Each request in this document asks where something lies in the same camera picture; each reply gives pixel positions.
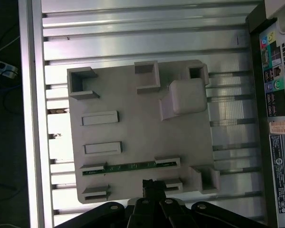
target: rectangular slot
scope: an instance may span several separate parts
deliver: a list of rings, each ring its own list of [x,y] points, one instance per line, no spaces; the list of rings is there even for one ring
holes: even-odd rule
[[[137,94],[159,91],[161,83],[157,61],[136,62],[134,72]]]
[[[71,77],[71,85],[72,85],[72,92],[82,92],[83,84],[82,84],[82,78],[80,76],[77,76],[75,73],[73,73]]]
[[[210,190],[213,188],[213,180],[211,176],[211,171],[210,170],[203,170],[201,172],[201,178],[202,178],[202,184],[203,184],[203,189],[204,190]]]
[[[122,142],[108,142],[84,145],[84,151],[86,156],[104,156],[120,154],[122,152]]]
[[[165,192],[167,191],[179,191],[180,188],[179,187],[166,187]]]
[[[85,196],[85,200],[97,200],[97,201],[103,201],[107,199],[107,196]]]
[[[94,125],[94,124],[109,124],[116,123],[119,121],[118,112],[100,112],[100,113],[89,113],[82,116],[82,126]]]
[[[202,74],[202,68],[190,68],[190,78],[200,78]]]

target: black cable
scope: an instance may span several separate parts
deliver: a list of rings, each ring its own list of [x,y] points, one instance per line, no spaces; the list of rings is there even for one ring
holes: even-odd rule
[[[10,110],[10,109],[7,107],[7,105],[6,105],[6,98],[7,98],[8,94],[9,94],[12,90],[14,90],[14,89],[16,89],[16,88],[21,88],[21,87],[20,87],[20,86],[19,86],[19,87],[14,87],[14,88],[10,89],[9,91],[7,91],[7,92],[3,95],[2,105],[3,105],[3,108],[5,109],[5,111],[7,111],[8,113],[15,114],[15,115],[23,115],[22,112],[21,112],[21,113],[18,113],[18,112],[15,112],[15,111]]]
[[[233,225],[233,224],[231,224],[231,223],[229,223],[229,222],[227,222],[227,221],[225,221],[225,220],[222,220],[222,219],[220,219],[220,218],[218,218],[218,217],[215,217],[215,216],[212,216],[212,215],[208,215],[208,214],[205,214],[205,213],[201,213],[201,212],[196,211],[196,210],[195,210],[194,212],[195,212],[195,213],[197,213],[197,214],[200,214],[200,215],[203,215],[203,216],[209,217],[209,218],[216,219],[216,220],[218,220],[218,221],[220,221],[220,222],[226,223],[226,224],[228,224],[228,225],[229,225],[229,226],[231,226],[231,227],[239,228],[238,226]]]
[[[10,199],[14,198],[14,197],[17,196],[22,190],[24,190],[25,187],[26,187],[26,185],[24,185],[23,187],[21,187],[20,189],[18,189],[14,194],[12,194],[12,195],[10,195],[10,196],[7,196],[7,197],[4,197],[4,198],[1,198],[1,199],[0,199],[0,202],[6,201],[6,200],[10,200]]]
[[[9,87],[14,87],[14,86],[10,86],[10,85],[5,85],[4,84],[4,77],[7,77],[7,76],[5,76],[5,75],[3,75],[4,73],[6,73],[6,72],[13,72],[16,76],[18,76],[18,73],[17,72],[15,72],[15,71],[13,71],[13,70],[4,70],[4,71],[2,71],[1,72],[1,74],[0,74],[0,88],[5,88],[5,87],[7,87],[7,88],[9,88]]]

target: bolt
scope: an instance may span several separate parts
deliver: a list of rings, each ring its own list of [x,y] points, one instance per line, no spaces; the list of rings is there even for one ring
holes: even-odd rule
[[[198,208],[204,210],[204,209],[206,209],[207,207],[206,207],[204,204],[199,204],[199,205],[198,205]]]
[[[166,200],[165,200],[165,203],[167,203],[167,204],[172,204],[173,201],[172,201],[171,199],[166,199]]]

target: barcode label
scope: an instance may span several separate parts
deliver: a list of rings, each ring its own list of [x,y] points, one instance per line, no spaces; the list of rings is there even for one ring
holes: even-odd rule
[[[269,123],[271,134],[285,134],[285,121],[274,121]]]
[[[285,133],[285,129],[276,129],[275,133]]]
[[[272,126],[285,126],[285,121],[270,122]]]

